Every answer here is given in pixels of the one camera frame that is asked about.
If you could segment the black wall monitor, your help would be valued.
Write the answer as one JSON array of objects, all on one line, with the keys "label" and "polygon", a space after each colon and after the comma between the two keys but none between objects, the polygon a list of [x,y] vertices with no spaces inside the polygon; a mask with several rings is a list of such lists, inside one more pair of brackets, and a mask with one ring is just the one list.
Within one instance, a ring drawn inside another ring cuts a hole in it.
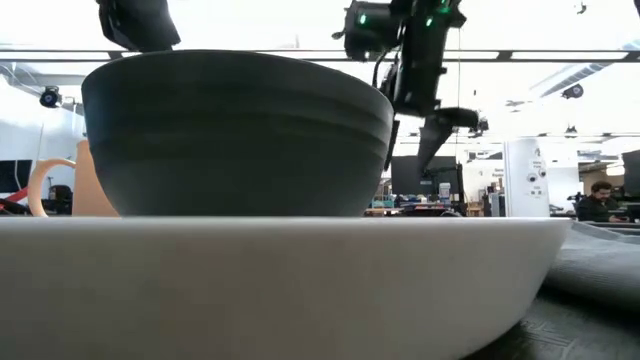
[{"label": "black wall monitor", "polygon": [[15,193],[26,188],[31,160],[0,160],[0,193]]}]

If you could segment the black office chair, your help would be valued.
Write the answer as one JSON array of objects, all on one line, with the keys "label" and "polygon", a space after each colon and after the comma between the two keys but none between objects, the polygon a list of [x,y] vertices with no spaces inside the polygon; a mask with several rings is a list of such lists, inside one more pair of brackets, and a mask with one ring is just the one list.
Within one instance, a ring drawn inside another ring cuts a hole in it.
[{"label": "black office chair", "polygon": [[53,185],[49,188],[49,200],[58,215],[71,215],[73,191],[67,185]]}]

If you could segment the grey cloth napkin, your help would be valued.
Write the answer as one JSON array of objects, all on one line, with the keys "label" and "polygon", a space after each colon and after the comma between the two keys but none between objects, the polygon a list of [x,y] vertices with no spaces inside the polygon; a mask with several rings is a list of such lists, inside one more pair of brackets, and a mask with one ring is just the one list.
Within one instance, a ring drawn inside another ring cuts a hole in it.
[{"label": "grey cloth napkin", "polygon": [[640,234],[574,223],[544,285],[640,314]]}]

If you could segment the white pillar cabinet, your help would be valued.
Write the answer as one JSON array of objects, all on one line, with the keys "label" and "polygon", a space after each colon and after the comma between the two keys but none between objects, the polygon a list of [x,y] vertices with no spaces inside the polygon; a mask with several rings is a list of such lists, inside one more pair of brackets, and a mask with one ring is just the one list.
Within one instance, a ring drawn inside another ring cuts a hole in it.
[{"label": "white pillar cabinet", "polygon": [[506,216],[548,217],[547,168],[538,141],[507,141],[503,155]]}]

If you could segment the black monitor edge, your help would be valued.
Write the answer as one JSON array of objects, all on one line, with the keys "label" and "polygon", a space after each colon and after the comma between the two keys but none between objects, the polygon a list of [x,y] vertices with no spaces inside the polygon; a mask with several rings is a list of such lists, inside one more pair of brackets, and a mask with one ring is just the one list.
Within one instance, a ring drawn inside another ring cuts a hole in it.
[{"label": "black monitor edge", "polygon": [[624,189],[632,197],[640,197],[640,150],[622,154],[624,164]]}]

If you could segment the white plate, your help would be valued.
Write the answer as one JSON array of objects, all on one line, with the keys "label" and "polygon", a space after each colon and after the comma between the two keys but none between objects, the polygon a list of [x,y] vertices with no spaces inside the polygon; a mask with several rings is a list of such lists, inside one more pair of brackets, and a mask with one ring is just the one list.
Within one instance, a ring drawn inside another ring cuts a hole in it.
[{"label": "white plate", "polygon": [[550,218],[0,219],[0,360],[457,360],[514,326]]}]

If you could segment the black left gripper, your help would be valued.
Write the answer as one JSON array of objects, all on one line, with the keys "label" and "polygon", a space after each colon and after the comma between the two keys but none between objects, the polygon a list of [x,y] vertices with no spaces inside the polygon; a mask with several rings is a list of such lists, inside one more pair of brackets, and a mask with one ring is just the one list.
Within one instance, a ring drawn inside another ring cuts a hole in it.
[{"label": "black left gripper", "polygon": [[105,38],[127,50],[169,51],[181,42],[167,0],[96,0]]}]

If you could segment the beige mug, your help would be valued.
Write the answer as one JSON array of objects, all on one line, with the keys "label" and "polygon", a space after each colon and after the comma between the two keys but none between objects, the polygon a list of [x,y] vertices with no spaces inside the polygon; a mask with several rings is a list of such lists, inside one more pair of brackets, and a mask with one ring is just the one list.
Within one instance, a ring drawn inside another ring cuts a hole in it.
[{"label": "beige mug", "polygon": [[77,143],[76,160],[63,158],[38,160],[28,182],[28,206],[33,216],[47,217],[41,200],[41,189],[47,173],[56,166],[74,169],[72,215],[80,217],[118,217],[97,178],[89,142]]}]

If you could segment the red object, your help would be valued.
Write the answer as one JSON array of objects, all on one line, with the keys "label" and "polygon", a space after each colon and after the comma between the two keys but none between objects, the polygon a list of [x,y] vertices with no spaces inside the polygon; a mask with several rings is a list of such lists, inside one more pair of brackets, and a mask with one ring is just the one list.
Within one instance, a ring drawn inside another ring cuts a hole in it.
[{"label": "red object", "polygon": [[28,196],[28,189],[21,190],[9,195],[6,198],[0,198],[0,212],[8,212],[11,214],[24,214],[28,212],[28,207],[20,204]]}]

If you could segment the large black monitor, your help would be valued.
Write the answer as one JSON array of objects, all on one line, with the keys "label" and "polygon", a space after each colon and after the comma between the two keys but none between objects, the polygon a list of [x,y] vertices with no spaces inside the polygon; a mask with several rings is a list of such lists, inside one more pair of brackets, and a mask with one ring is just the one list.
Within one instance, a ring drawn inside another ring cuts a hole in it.
[{"label": "large black monitor", "polygon": [[424,195],[434,200],[440,185],[448,183],[455,200],[464,198],[462,165],[454,156],[436,156],[424,169],[416,156],[397,156],[390,168],[392,191],[396,195]]}]

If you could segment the seated person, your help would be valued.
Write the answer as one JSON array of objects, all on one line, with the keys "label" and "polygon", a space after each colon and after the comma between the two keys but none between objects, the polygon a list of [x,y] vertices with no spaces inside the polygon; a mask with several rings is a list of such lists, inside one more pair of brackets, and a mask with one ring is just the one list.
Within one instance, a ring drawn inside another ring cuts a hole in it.
[{"label": "seated person", "polygon": [[625,222],[627,217],[614,214],[619,209],[618,203],[611,197],[613,186],[606,181],[597,181],[591,186],[591,194],[583,197],[576,205],[579,221],[592,222]]}]

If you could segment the dark grey bowl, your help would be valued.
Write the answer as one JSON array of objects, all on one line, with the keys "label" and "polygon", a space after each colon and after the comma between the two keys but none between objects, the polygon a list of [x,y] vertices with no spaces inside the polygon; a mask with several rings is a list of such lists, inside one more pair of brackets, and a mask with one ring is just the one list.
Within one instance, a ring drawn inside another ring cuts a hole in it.
[{"label": "dark grey bowl", "polygon": [[359,216],[394,114],[358,78],[244,51],[122,58],[81,92],[97,177],[123,216]]}]

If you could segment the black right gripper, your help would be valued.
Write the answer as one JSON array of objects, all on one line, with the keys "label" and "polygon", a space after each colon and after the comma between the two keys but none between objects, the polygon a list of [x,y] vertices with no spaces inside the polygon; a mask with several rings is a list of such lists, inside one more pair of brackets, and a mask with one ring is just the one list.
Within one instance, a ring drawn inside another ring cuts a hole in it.
[{"label": "black right gripper", "polygon": [[[397,114],[427,116],[420,129],[418,171],[425,173],[430,161],[452,135],[454,127],[476,128],[479,115],[467,108],[438,108],[437,90],[449,27],[443,22],[411,22],[404,28],[399,61],[383,81],[381,91]],[[393,120],[383,171],[388,171],[399,120]]]}]

